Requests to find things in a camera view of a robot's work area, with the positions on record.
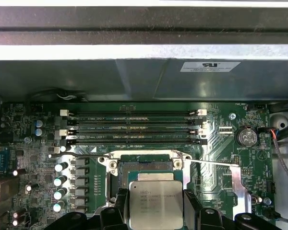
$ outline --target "screw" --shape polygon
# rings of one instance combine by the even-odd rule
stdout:
[[[272,204],[272,200],[271,200],[270,198],[266,197],[266,198],[264,199],[264,204],[265,204],[265,205],[271,205],[271,204]]]
[[[229,118],[230,118],[230,120],[235,120],[236,119],[236,114],[235,113],[230,113],[229,114]]]
[[[208,214],[214,214],[214,211],[212,209],[206,209],[206,213]]]
[[[116,169],[117,163],[115,161],[111,161],[109,164],[110,169]]]
[[[245,215],[245,214],[243,214],[241,217],[245,220],[251,220],[252,219],[249,215]]]
[[[175,165],[175,168],[180,168],[181,167],[180,161],[175,161],[174,165]]]

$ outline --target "chip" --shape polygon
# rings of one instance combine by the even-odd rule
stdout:
[[[23,151],[22,149],[17,149],[17,150],[15,151],[15,154],[16,154],[16,156],[20,157],[20,156],[23,156],[23,155],[24,155],[24,151]]]
[[[21,121],[21,116],[19,115],[14,116],[13,121],[17,121],[17,122]]]
[[[45,175],[45,181],[48,182],[48,183],[52,182],[52,175],[46,174]]]
[[[48,218],[48,219],[47,219],[47,225],[52,224],[54,221],[55,221],[55,219]]]
[[[36,205],[37,204],[37,198],[32,198],[31,199],[31,204]]]
[[[37,161],[37,156],[31,156],[30,157],[31,162],[36,162]]]

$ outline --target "black wire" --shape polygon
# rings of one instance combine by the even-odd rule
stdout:
[[[26,113],[28,115],[31,114],[31,106],[30,103],[34,101],[37,98],[45,97],[45,96],[55,96],[57,101],[62,102],[64,99],[58,97],[57,95],[61,97],[66,97],[68,95],[75,95],[77,98],[69,100],[69,102],[87,102],[87,99],[85,98],[85,92],[84,91],[76,91],[76,90],[64,90],[60,88],[52,88],[47,89],[43,91],[38,91],[34,93],[30,93],[25,97],[24,105],[26,107]]]
[[[104,157],[104,158],[108,158],[109,156],[107,155],[94,155],[94,154],[85,154],[85,155],[82,155],[82,154],[76,154],[74,152],[62,152],[60,154],[52,154],[51,155],[51,158],[54,158],[54,157],[61,157],[61,156],[64,156],[64,155],[72,155],[74,157],[81,157],[81,158],[98,158],[98,157]]]
[[[280,130],[276,136],[277,140],[283,140],[288,137],[288,127]]]
[[[269,104],[268,109],[271,114],[279,113],[279,112],[288,112],[288,102],[279,102],[276,104]]]

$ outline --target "electrolytic capacitor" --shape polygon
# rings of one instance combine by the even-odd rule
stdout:
[[[57,164],[56,166],[54,166],[54,170],[56,172],[61,172],[64,169],[67,169],[67,167],[68,167],[68,163],[67,162],[62,162],[62,163]]]
[[[30,137],[25,137],[24,138],[24,143],[25,144],[29,144],[29,143],[31,143],[32,142],[32,139],[30,138]]]
[[[63,196],[65,196],[65,194],[67,193],[67,189],[66,188],[60,188],[58,191],[56,191],[53,195],[53,197],[56,200],[60,200]]]
[[[25,189],[26,189],[28,192],[31,192],[32,190],[37,189],[38,187],[39,187],[39,184],[37,184],[37,183],[35,183],[35,184],[28,184]]]
[[[54,179],[53,184],[55,186],[61,186],[65,181],[67,181],[67,176],[59,176],[58,178]]]
[[[3,117],[1,117],[1,121],[9,122],[9,120],[10,120],[10,117],[9,117],[9,116],[3,116]]]
[[[13,171],[13,176],[23,175],[27,172],[26,169],[16,169]]]
[[[41,127],[44,127],[44,126],[45,126],[45,124],[44,124],[43,121],[41,121],[41,120],[35,121],[35,127],[36,128],[41,128]]]
[[[1,123],[0,127],[1,128],[9,128],[10,127],[10,123]]]
[[[26,209],[25,207],[20,208],[19,210],[16,210],[16,211],[13,213],[13,217],[14,217],[14,218],[19,218],[19,217],[21,217],[26,211],[27,211],[27,209]]]
[[[58,203],[56,203],[54,206],[53,206],[53,211],[55,212],[60,212],[62,208],[65,207],[65,203],[64,201],[59,201]]]
[[[16,226],[20,225],[21,223],[24,222],[24,219],[25,219],[25,215],[22,215],[22,216],[20,216],[19,218],[15,219],[15,220],[13,221],[13,226],[16,227]]]
[[[37,128],[35,130],[35,135],[38,136],[38,137],[45,135],[45,133],[46,132],[43,129],[41,129],[41,128]]]

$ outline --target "black plastic part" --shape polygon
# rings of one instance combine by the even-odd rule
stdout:
[[[123,225],[123,219],[120,214],[120,211],[114,207],[105,208],[100,212],[100,223],[101,229],[108,229],[110,226],[119,226]]]
[[[85,224],[85,230],[100,230],[100,215],[94,215]]]
[[[54,221],[44,228],[44,230],[80,230],[85,229],[86,215],[80,212],[70,212]]]
[[[183,194],[186,198],[188,198],[190,204],[192,205],[193,209],[195,210],[195,213],[199,214],[201,209],[203,209],[203,205],[201,204],[199,199],[197,199],[194,192],[191,189],[185,189],[183,191]]]
[[[221,214],[213,208],[203,208],[200,220],[201,230],[224,230]]]
[[[250,220],[245,220],[243,215],[249,216]],[[240,213],[235,216],[236,227],[239,230],[281,230],[275,225],[265,221],[264,219],[251,214],[251,213]]]
[[[124,210],[127,199],[128,199],[128,189],[120,188],[116,196],[116,202],[114,207],[120,211],[122,217],[124,217]]]

